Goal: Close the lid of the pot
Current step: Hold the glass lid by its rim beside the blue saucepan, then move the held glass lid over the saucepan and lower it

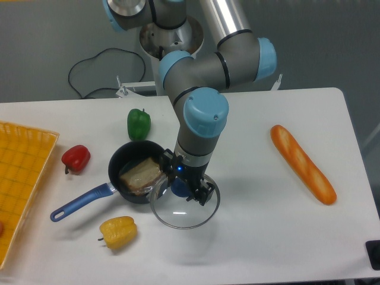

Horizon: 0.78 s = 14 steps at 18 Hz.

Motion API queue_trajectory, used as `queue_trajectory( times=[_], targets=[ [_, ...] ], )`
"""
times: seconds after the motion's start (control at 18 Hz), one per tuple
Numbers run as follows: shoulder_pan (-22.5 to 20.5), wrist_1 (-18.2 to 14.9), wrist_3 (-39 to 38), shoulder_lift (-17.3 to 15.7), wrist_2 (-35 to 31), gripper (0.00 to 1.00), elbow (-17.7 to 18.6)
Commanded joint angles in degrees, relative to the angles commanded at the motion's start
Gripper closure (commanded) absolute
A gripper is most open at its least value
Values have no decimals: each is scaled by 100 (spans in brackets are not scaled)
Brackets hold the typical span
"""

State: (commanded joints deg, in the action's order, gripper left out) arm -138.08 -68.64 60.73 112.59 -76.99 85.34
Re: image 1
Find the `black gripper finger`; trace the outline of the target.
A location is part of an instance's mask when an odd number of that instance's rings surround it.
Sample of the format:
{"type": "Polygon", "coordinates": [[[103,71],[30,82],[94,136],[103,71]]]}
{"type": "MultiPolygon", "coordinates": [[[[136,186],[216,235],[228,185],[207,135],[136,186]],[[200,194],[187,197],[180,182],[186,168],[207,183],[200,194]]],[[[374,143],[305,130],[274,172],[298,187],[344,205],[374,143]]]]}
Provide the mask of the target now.
{"type": "Polygon", "coordinates": [[[198,201],[199,204],[205,206],[205,204],[210,200],[214,192],[214,185],[211,182],[201,181],[198,190],[198,201]]]}
{"type": "Polygon", "coordinates": [[[175,171],[173,170],[172,160],[173,153],[169,149],[164,150],[164,152],[159,156],[160,170],[165,174],[168,185],[171,185],[175,180],[175,171]]]}

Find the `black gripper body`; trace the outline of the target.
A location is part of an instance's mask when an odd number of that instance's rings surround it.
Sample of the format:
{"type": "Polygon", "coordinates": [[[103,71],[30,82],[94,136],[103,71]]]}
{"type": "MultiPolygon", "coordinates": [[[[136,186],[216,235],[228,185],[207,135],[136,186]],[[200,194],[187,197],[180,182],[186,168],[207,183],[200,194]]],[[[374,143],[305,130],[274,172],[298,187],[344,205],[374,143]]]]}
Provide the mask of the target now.
{"type": "Polygon", "coordinates": [[[183,156],[177,156],[173,153],[172,166],[175,171],[175,180],[171,185],[168,185],[172,192],[180,198],[185,198],[187,201],[198,201],[198,190],[201,181],[211,181],[205,174],[205,170],[208,164],[200,167],[188,166],[185,164],[185,158],[183,156]]]}

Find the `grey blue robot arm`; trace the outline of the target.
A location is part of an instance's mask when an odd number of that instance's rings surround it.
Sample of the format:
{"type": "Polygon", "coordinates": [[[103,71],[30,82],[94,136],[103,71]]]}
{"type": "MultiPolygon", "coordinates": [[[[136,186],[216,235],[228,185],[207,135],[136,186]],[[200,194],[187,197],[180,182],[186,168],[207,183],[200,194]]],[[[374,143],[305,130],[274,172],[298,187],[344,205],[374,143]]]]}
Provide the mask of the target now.
{"type": "Polygon", "coordinates": [[[185,1],[104,1],[115,30],[141,27],[140,42],[158,60],[156,86],[173,106],[180,127],[174,151],[160,159],[169,181],[181,179],[189,200],[205,204],[216,184],[205,176],[223,131],[229,105],[222,91],[274,73],[277,55],[266,38],[254,36],[239,1],[202,1],[217,50],[200,57],[195,20],[185,1]]]}

